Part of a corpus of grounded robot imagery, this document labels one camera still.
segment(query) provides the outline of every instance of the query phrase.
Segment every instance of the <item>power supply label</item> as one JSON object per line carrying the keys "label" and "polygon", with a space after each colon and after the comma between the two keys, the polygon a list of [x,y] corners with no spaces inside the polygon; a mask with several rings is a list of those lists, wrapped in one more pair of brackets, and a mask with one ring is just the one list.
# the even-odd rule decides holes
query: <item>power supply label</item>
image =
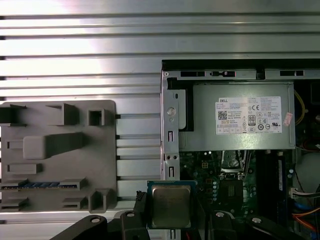
{"label": "power supply label", "polygon": [[216,134],[282,133],[281,97],[221,97],[215,103]]}

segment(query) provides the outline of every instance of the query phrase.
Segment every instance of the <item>gray plastic tray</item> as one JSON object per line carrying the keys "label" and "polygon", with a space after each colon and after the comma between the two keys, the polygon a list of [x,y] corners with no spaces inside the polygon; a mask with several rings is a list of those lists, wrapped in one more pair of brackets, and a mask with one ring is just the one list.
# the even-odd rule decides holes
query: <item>gray plastic tray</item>
{"label": "gray plastic tray", "polygon": [[113,208],[115,111],[112,100],[1,105],[1,211]]}

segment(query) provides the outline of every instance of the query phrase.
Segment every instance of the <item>qr code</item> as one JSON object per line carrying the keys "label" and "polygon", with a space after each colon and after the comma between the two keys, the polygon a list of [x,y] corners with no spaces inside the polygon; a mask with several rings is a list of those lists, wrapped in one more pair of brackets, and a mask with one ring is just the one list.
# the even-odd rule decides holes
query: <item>qr code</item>
{"label": "qr code", "polygon": [[227,120],[227,111],[218,111],[218,120]]}

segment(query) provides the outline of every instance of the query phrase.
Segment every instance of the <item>black mounting arm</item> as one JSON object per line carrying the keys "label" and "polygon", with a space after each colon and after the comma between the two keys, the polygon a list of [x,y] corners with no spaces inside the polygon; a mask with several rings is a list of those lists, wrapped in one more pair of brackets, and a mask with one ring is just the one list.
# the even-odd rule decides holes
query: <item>black mounting arm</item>
{"label": "black mounting arm", "polygon": [[[261,216],[248,216],[244,222],[235,220],[225,211],[212,211],[208,205],[196,199],[198,229],[182,229],[191,240],[303,240],[288,229]],[[89,215],[62,231],[51,240],[150,240],[147,219],[147,193],[137,192],[134,209],[121,214],[120,218],[107,219],[99,215]]]}

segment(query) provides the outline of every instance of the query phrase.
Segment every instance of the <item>silver metal wall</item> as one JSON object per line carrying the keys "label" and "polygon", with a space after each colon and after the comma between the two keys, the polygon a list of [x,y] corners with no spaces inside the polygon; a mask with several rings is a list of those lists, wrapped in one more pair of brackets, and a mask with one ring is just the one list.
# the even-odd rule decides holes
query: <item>silver metal wall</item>
{"label": "silver metal wall", "polygon": [[[131,208],[160,178],[161,60],[318,58],[319,11],[316,0],[0,0],[0,97],[115,101],[117,209]],[[86,214],[1,213],[37,224],[0,235],[48,239]]]}

